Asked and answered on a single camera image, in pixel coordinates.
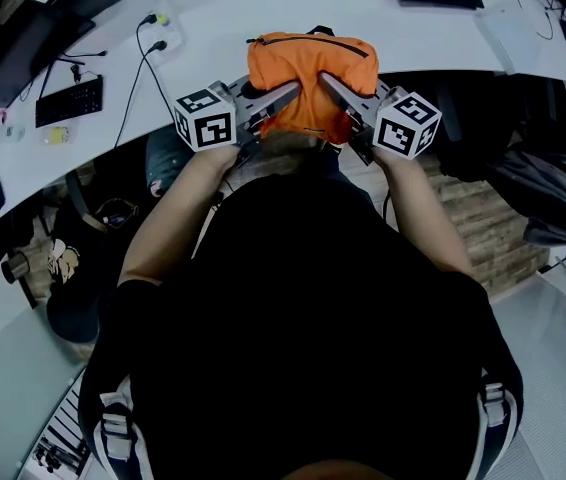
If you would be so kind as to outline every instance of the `black shirt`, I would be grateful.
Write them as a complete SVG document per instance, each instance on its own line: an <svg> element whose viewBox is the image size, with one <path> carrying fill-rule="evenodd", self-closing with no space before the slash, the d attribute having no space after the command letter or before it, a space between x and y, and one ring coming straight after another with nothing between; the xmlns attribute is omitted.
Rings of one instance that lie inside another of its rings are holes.
<svg viewBox="0 0 566 480"><path fill-rule="evenodd" d="M463 479L486 363L522 408L478 283L437 270L355 187L270 176L223 203L184 271L119 287L81 424L130 373L156 478L275 480L348 459Z"/></svg>

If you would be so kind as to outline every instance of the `orange bag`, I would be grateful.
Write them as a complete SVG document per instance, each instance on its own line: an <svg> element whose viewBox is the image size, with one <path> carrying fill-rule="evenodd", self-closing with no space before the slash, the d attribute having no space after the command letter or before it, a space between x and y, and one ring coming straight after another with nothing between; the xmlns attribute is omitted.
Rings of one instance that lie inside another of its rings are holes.
<svg viewBox="0 0 566 480"><path fill-rule="evenodd" d="M302 85L298 98L263 122L261 137L271 130L291 130L334 144L350 139L353 121L321 89L319 73L327 71L354 92L369 97L376 92L379 73L379 60L371 45L351 37L334 37L322 26L307 34L259 36L250 45L247 63L256 89L271 90L297 79Z"/></svg>

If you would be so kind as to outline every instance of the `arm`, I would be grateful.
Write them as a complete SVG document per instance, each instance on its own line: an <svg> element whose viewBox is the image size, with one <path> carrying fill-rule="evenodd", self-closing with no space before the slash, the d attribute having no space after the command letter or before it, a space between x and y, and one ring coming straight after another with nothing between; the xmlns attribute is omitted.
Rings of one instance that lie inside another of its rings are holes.
<svg viewBox="0 0 566 480"><path fill-rule="evenodd" d="M472 275L472 263L454 224L418 162L374 148L385 172L399 231L440 270Z"/></svg>
<svg viewBox="0 0 566 480"><path fill-rule="evenodd" d="M134 236L119 285L131 279L158 285L192 257L212 198L238 152L225 146L194 155Z"/></svg>

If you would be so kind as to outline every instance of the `zipper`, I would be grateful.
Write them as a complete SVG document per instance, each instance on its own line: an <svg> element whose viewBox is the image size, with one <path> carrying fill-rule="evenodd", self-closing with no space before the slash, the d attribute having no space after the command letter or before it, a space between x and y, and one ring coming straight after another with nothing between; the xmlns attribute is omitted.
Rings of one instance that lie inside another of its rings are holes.
<svg viewBox="0 0 566 480"><path fill-rule="evenodd" d="M363 50L356 48L355 46L350 46L349 44L339 43L337 41L331 41L330 39L323 39L321 37L284 37L281 39L270 39L269 41L259 37L258 39L248 39L245 41L246 43L261 43L263 46L267 46L268 44L274 43L281 43L283 41L297 41L297 40L306 40L306 41L320 41L321 43L329 43L335 44L336 46L340 46L341 48L345 48L346 50L350 50L351 52L360 55L361 57L365 58L368 57L369 54L364 52Z"/></svg>

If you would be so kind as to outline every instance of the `desk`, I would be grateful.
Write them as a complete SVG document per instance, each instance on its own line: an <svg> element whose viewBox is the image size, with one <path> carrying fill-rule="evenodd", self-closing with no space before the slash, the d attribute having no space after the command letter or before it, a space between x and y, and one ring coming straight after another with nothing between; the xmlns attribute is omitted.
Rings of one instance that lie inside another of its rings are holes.
<svg viewBox="0 0 566 480"><path fill-rule="evenodd" d="M358 37L374 45L381 72L503 71L470 10L402 7L397 0L172 1L179 8L185 43L178 57L158 70L168 95L187 94L217 79L231 82L244 75L248 38L276 30L305 32L319 24L331 26L338 35ZM484 0L486 7L497 1ZM73 52L94 51L89 49L87 39L79 42ZM542 43L538 66L529 74L566 80L566 44L560 29L553 41ZM40 130L34 127L34 106L42 77L35 81L24 103L17 99L10 107L10 118L22 122L27 131L19 143L0 144L0 178L6 196L0 216L68 171L114 147L140 61L136 42L130 37L110 49L106 57L82 60L86 62L82 71L105 77L104 103L101 112L73 120L71 144L44 145ZM57 63L46 93L71 84L68 66ZM120 144L170 123L154 81L144 69Z"/></svg>

